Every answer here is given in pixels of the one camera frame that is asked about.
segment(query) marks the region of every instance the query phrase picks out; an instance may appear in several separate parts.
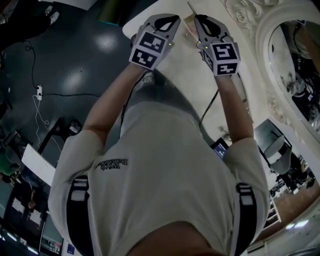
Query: mirror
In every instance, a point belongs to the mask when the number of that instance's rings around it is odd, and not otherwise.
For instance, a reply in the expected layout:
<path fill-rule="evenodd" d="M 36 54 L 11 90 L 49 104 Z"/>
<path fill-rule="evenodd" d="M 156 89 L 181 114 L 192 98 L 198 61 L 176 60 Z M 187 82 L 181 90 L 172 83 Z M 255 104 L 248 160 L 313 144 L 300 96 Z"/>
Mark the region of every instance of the mirror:
<path fill-rule="evenodd" d="M 268 52 L 286 99 L 309 129 L 320 134 L 320 25 L 306 20 L 282 23 L 270 38 Z"/>

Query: power strip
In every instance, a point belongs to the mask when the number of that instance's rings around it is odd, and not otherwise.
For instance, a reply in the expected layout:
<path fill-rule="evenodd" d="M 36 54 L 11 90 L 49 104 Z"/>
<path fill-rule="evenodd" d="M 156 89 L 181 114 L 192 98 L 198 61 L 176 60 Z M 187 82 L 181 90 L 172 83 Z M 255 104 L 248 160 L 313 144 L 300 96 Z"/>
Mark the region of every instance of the power strip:
<path fill-rule="evenodd" d="M 42 100 L 42 86 L 38 85 L 37 90 L 36 90 L 36 97 L 39 101 Z"/>

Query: white shoe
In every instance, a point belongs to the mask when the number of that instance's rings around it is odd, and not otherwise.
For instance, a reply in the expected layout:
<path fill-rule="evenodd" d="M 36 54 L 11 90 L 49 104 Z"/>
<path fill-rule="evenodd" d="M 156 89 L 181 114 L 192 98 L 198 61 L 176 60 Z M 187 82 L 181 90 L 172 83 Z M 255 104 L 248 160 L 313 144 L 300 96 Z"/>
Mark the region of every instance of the white shoe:
<path fill-rule="evenodd" d="M 45 15 L 48 16 L 54 7 L 52 5 L 48 6 L 48 8 L 44 11 Z"/>
<path fill-rule="evenodd" d="M 51 20 L 50 25 L 52 25 L 53 23 L 56 22 L 56 20 L 58 19 L 59 15 L 60 15 L 60 13 L 57 12 L 57 11 L 54 14 L 51 15 L 51 17 L 50 17 L 50 20 Z"/>

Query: gray floor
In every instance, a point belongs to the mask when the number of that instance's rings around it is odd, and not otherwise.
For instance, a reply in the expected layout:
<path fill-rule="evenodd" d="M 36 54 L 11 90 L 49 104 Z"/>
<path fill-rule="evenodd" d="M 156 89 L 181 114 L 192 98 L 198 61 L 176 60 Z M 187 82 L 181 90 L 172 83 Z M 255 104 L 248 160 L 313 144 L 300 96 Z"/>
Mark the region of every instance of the gray floor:
<path fill-rule="evenodd" d="M 105 0 L 98 0 L 89 11 L 54 3 L 54 11 L 60 12 L 59 19 L 45 33 L 30 39 L 36 53 L 34 81 L 36 85 L 43 86 L 44 94 L 100 95 L 128 64 L 130 40 L 123 35 L 122 28 L 97 20 L 104 2 Z M 154 2 L 155 0 L 134 1 L 123 24 Z M 38 15 L 48 5 L 47 2 L 25 0 L 14 15 L 20 18 Z M 27 43 L 16 43 L 5 50 L 5 75 L 0 77 L 0 86 L 7 92 L 13 109 L 7 111 L 0 125 L 7 132 L 22 129 L 22 135 L 38 149 L 36 107 L 32 98 L 36 94 L 31 78 L 33 54 L 25 51 L 26 45 Z M 40 112 L 43 119 L 50 122 L 49 127 L 59 117 L 67 122 L 77 119 L 83 124 L 96 100 L 93 96 L 44 96 Z M 38 134 L 43 140 L 47 130 L 39 116 L 37 120 L 40 126 Z M 107 145 L 114 144 L 118 137 L 119 128 L 115 127 Z M 55 139 L 62 148 L 63 140 L 60 137 Z M 43 156 L 55 166 L 59 155 L 60 151 L 51 139 Z"/>

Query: white marker cube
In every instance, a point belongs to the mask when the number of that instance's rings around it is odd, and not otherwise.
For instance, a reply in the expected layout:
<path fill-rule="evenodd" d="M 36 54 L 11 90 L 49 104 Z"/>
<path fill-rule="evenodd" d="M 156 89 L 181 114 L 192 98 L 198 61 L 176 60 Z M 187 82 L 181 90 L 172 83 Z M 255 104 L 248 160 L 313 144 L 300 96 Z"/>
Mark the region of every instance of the white marker cube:
<path fill-rule="evenodd" d="M 210 48 L 215 76 L 238 73 L 240 58 L 233 42 L 213 42 L 210 44 Z"/>
<path fill-rule="evenodd" d="M 129 61 L 148 70 L 154 70 L 165 54 L 168 40 L 146 30 L 136 40 Z"/>

